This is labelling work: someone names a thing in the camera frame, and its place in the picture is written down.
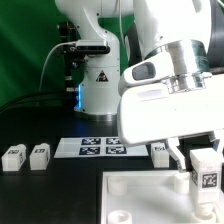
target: green wall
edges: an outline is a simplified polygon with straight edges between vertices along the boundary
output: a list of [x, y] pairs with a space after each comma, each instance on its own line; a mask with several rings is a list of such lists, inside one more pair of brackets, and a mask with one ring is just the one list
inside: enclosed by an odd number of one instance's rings
[[[0, 0], [0, 106], [38, 91], [49, 51], [60, 43], [57, 24], [67, 18], [54, 0]], [[123, 19], [124, 31], [133, 18]], [[104, 28], [119, 37], [118, 19], [101, 19]], [[121, 71], [127, 58], [121, 47]], [[43, 91], [63, 90], [63, 59], [53, 55], [46, 69]]]

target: warning label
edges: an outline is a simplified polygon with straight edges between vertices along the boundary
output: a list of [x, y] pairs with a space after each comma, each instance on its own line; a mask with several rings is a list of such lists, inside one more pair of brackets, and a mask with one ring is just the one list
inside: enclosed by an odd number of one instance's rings
[[104, 71], [102, 70], [96, 79], [97, 82], [108, 82], [107, 76], [105, 75]]

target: black table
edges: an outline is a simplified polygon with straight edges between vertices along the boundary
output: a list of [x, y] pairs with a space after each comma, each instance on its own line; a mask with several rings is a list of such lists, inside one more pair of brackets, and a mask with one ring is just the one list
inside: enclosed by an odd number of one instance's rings
[[[81, 120], [62, 107], [14, 108], [0, 114], [1, 156], [11, 145], [27, 147], [27, 160], [20, 171], [0, 170], [0, 222], [100, 223], [103, 171], [153, 169], [149, 157], [53, 158], [60, 138], [90, 136], [117, 136], [116, 122]], [[31, 171], [28, 157], [34, 145], [44, 142], [51, 146], [48, 168]], [[182, 141], [186, 152], [206, 144], [209, 141], [204, 138]], [[170, 169], [176, 169], [173, 160]]]

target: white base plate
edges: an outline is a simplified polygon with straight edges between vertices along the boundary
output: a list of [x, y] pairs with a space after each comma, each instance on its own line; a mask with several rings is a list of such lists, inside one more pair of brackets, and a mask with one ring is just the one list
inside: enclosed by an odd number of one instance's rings
[[124, 147], [118, 137], [61, 138], [54, 158], [148, 156], [145, 145]]
[[[191, 195], [174, 191], [174, 175], [178, 171], [104, 172], [102, 186], [101, 224], [107, 224], [107, 216], [115, 210], [132, 214], [133, 224], [190, 223], [195, 210]], [[125, 177], [127, 193], [112, 196], [107, 191], [109, 176]], [[215, 203], [223, 214], [224, 195]]]

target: small white cube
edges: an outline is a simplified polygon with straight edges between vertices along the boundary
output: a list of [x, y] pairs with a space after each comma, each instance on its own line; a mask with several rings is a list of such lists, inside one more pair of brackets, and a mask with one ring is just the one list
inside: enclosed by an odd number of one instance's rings
[[3, 171], [19, 171], [26, 160], [26, 146], [11, 146], [2, 156]]
[[164, 143], [158, 142], [151, 144], [151, 158], [155, 168], [169, 167], [169, 153]]
[[31, 170], [46, 170], [50, 160], [50, 146], [46, 143], [36, 145], [30, 155]]
[[212, 148], [190, 151], [193, 166], [190, 192], [196, 203], [219, 200], [221, 187], [222, 161]]

